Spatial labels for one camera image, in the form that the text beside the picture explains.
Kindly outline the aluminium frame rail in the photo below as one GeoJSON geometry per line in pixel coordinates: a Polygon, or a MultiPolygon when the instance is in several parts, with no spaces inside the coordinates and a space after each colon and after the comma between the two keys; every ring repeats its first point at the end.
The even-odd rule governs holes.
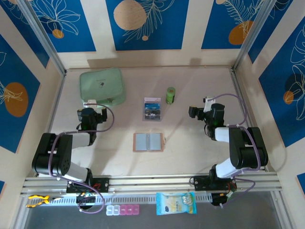
{"type": "MultiPolygon", "coordinates": [[[[189,183],[192,175],[156,175],[156,176],[112,176],[109,180],[109,194],[153,194],[156,192],[194,191],[189,183]]],[[[253,182],[251,191],[281,191],[282,185],[275,172],[250,172],[235,178],[237,191],[242,192],[253,182]]],[[[66,192],[67,182],[51,177],[27,177],[21,189],[22,195],[66,192]]]]}

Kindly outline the pink leather card holder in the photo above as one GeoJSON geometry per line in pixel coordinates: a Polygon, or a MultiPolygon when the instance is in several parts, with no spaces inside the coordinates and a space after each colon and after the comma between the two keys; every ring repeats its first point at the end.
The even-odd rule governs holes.
{"type": "Polygon", "coordinates": [[[133,152],[162,152],[164,138],[162,133],[134,133],[133,152]]]}

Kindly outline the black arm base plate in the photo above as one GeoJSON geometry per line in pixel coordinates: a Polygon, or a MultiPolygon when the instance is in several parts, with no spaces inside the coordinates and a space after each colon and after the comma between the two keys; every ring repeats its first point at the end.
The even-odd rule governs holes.
{"type": "Polygon", "coordinates": [[[230,178],[194,176],[195,191],[236,191],[237,185],[230,178]]]}
{"type": "MultiPolygon", "coordinates": [[[[100,193],[108,193],[110,179],[107,177],[94,177],[88,185],[98,190],[100,193]]],[[[79,184],[71,183],[67,184],[66,193],[93,193],[94,191],[88,187],[81,186],[79,184]]]]}

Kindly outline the white and pink pill organizer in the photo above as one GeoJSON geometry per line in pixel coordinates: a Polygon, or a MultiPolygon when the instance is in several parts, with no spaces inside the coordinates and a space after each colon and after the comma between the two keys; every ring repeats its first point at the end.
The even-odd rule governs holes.
{"type": "Polygon", "coordinates": [[[140,206],[138,204],[133,205],[108,205],[106,207],[107,216],[130,216],[139,215],[140,206]]]}

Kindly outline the blue wet wipes pack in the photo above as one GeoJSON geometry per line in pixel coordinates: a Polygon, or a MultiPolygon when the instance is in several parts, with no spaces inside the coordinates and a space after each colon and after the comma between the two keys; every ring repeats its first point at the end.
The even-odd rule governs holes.
{"type": "Polygon", "coordinates": [[[197,214],[195,194],[188,193],[156,193],[156,215],[197,214]]]}

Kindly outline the yellow handled pliers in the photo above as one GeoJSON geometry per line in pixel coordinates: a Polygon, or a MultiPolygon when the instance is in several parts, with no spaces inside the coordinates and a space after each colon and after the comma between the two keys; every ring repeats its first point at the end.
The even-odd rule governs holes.
{"type": "Polygon", "coordinates": [[[28,197],[28,199],[32,200],[32,199],[38,199],[39,201],[35,204],[27,204],[26,207],[27,208],[35,208],[39,205],[43,205],[43,204],[50,204],[51,201],[55,201],[55,200],[60,200],[62,199],[62,197],[51,197],[49,195],[46,196],[42,196],[42,195],[31,195],[28,197]]]}

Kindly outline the aluminium table side rail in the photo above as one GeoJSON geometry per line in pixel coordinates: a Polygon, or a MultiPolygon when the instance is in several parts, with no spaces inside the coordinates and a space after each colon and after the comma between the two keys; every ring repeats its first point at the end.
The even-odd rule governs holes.
{"type": "Polygon", "coordinates": [[[48,127],[47,127],[47,132],[42,134],[40,141],[38,143],[37,149],[35,151],[35,155],[32,160],[32,164],[31,164],[32,170],[36,174],[46,175],[48,177],[52,177],[52,176],[50,176],[50,173],[49,173],[49,160],[50,160],[50,153],[51,153],[52,145],[57,136],[56,134],[52,134],[51,130],[53,127],[55,115],[57,112],[61,93],[63,90],[65,76],[66,75],[64,75],[64,77],[62,78],[59,90],[55,96],[54,104],[53,104],[53,107],[51,110],[51,119],[50,119],[50,123],[48,124],[48,127]]]}
{"type": "Polygon", "coordinates": [[[237,76],[234,70],[230,70],[232,82],[234,84],[235,92],[241,110],[244,116],[243,121],[239,124],[239,127],[245,132],[245,142],[251,143],[250,147],[244,147],[249,153],[241,154],[243,162],[249,165],[244,166],[244,171],[259,171],[262,167],[268,163],[268,154],[264,145],[261,131],[258,127],[253,127],[251,118],[248,114],[247,105],[244,101],[244,96],[240,88],[237,76]]]}

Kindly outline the aluminium frame post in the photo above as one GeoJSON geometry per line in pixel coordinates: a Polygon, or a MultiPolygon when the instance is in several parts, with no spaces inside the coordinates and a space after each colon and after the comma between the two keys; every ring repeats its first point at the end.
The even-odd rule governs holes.
{"type": "Polygon", "coordinates": [[[36,37],[44,47],[50,59],[53,61],[61,76],[64,77],[66,75],[66,69],[31,4],[27,0],[17,0],[17,3],[36,37]]]}
{"type": "Polygon", "coordinates": [[[251,49],[255,39],[257,38],[260,30],[262,29],[265,21],[267,20],[270,12],[275,6],[277,0],[264,0],[261,9],[259,10],[248,35],[245,38],[244,43],[242,44],[238,56],[232,66],[233,73],[236,73],[238,67],[241,65],[244,57],[248,54],[251,49]]]}

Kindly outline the green cylindrical bottle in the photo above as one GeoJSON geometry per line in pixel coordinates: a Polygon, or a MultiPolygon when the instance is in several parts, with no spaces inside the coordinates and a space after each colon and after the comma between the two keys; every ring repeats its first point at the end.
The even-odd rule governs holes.
{"type": "Polygon", "coordinates": [[[166,92],[166,103],[172,104],[175,99],[176,90],[174,87],[168,87],[166,92]]]}

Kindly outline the mint green zip pouch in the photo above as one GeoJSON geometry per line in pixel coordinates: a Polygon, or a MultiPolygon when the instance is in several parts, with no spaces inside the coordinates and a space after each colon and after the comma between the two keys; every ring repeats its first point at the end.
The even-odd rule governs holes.
{"type": "Polygon", "coordinates": [[[83,103],[95,100],[98,104],[115,106],[125,102],[124,79],[118,68],[82,73],[79,82],[83,103]]]}

